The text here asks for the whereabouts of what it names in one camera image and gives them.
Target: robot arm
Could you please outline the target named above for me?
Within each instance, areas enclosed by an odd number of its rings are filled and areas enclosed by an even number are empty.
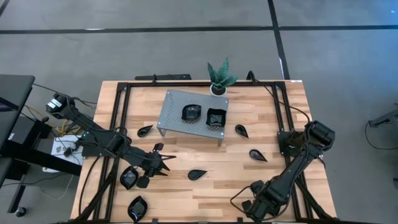
[[[120,156],[133,167],[142,168],[145,173],[143,177],[139,178],[138,187],[146,188],[149,177],[167,175],[161,172],[162,169],[170,170],[163,161],[173,159],[175,156],[159,154],[163,144],[156,144],[152,152],[145,152],[138,147],[130,146],[131,139],[126,136],[127,130],[125,128],[103,129],[77,110],[75,100],[79,99],[56,93],[53,99],[47,103],[46,110],[55,118],[69,119],[86,131],[86,134],[78,140],[77,144],[90,145],[88,149],[100,150],[103,156]],[[124,133],[116,132],[117,129],[121,129]]]
[[[297,133],[292,133],[292,136],[295,139],[291,140],[302,145],[302,150],[280,175],[273,177],[265,184],[261,180],[253,182],[250,189],[255,195],[255,200],[242,203],[246,216],[255,222],[263,221],[267,214],[273,217],[278,215],[280,207],[289,201],[297,176],[309,163],[331,148],[335,132],[318,121],[314,121],[306,125],[302,134],[298,136]]]

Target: gray floor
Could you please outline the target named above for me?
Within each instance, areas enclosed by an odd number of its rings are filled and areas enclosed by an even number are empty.
[[[398,24],[398,3],[385,0],[275,1],[280,26]],[[88,29],[117,27],[231,26],[272,24],[267,1],[11,0],[0,29]],[[378,151],[364,138],[367,120],[398,103],[398,30],[283,31],[291,79],[303,80],[312,116],[336,131],[325,154],[326,172],[338,216],[343,220],[396,223],[398,151]],[[150,34],[0,35],[0,73],[30,74],[46,85],[96,100],[103,80],[136,75],[190,73],[207,79],[206,63],[229,57],[231,72],[244,78],[281,79],[274,33],[185,32]],[[28,105],[44,112],[52,96],[34,88]],[[370,129],[381,147],[396,146],[391,127]],[[40,179],[39,167],[29,180]],[[40,185],[61,195],[70,176]],[[6,214],[15,187],[0,190],[0,223],[67,220],[77,181],[52,200],[28,187],[24,218]]]

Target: wooden table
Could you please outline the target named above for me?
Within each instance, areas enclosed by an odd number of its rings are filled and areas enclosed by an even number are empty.
[[[111,120],[116,85],[117,82],[114,81],[103,82],[99,94],[94,121],[106,129],[109,128]],[[286,81],[286,87],[290,105],[310,115],[303,83]],[[232,86],[228,88],[229,108],[225,139],[220,147],[217,146],[216,139],[175,132],[168,132],[165,137],[162,137],[156,129],[153,129],[145,138],[137,137],[139,128],[151,124],[156,126],[167,89],[210,94],[208,87],[132,88],[126,127],[133,145],[145,151],[151,151],[155,143],[162,142],[164,143],[162,153],[175,155],[177,158],[166,161],[171,169],[170,172],[166,171],[168,177],[155,176],[151,178],[147,189],[138,189],[135,186],[131,190],[126,190],[119,182],[121,172],[129,166],[126,161],[121,160],[111,221],[132,222],[127,215],[127,206],[134,198],[141,195],[149,204],[149,210],[142,222],[151,222],[152,218],[158,218],[160,222],[235,222],[237,217],[244,217],[244,215],[229,204],[230,198],[252,182],[260,179],[269,180],[285,169],[284,158],[279,153],[276,138],[279,128],[273,97],[264,87]],[[122,103],[123,100],[119,105],[118,122]],[[292,116],[296,129],[302,129],[307,122],[305,116],[295,110],[292,110]],[[249,139],[235,133],[234,127],[237,124],[246,127]],[[251,159],[249,157],[251,149],[260,150],[268,162]],[[94,159],[87,158],[83,163],[71,218],[78,216],[81,188]],[[88,205],[97,191],[101,166],[102,158],[94,166],[88,178],[83,194],[82,209]],[[208,172],[201,179],[191,181],[187,178],[187,174],[192,169],[203,169]],[[309,191],[327,213],[335,216],[323,165],[319,161],[313,161],[305,170],[305,176]],[[305,217],[302,195],[299,189],[297,192],[302,209],[301,214]],[[107,197],[106,192],[101,204],[100,218],[104,217]],[[241,206],[240,203],[249,198],[252,199],[252,193],[247,190],[235,200],[235,203]],[[294,220],[291,203],[287,211],[277,220]]]

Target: yellow wire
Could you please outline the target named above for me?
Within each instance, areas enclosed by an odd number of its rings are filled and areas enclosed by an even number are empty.
[[[44,115],[42,114],[42,113],[40,113],[39,111],[37,111],[35,108],[33,108],[33,107],[31,107],[31,106],[27,106],[27,105],[25,105],[27,108],[29,108],[30,110],[32,110],[32,111],[35,111],[38,115],[40,115],[41,117],[42,117],[42,119],[44,118]],[[62,124],[62,127],[61,127],[61,130],[59,130],[59,127],[57,127],[57,126],[55,126],[55,125],[52,125],[51,123],[49,123],[48,122],[48,124],[54,129],[54,130],[56,130],[58,133],[60,133],[62,136],[63,135],[65,135],[65,134],[68,134],[66,131],[65,131],[65,125],[68,123],[68,120],[66,119],[64,122],[63,122],[63,124]],[[77,134],[77,133],[79,133],[79,131],[81,130],[81,127],[79,127],[78,129],[77,129],[77,131],[69,131],[69,132],[71,132],[71,133],[73,133],[73,134]]]

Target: perforated metal platform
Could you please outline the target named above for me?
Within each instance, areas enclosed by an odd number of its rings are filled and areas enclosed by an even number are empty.
[[[224,97],[167,90],[157,129],[162,136],[165,136],[165,131],[169,130],[219,139],[220,145],[224,139],[224,128],[211,129],[206,125],[207,111],[209,108],[222,109],[228,114],[228,103],[228,98]],[[195,123],[188,123],[181,119],[182,109],[192,104],[201,106],[201,117]]]

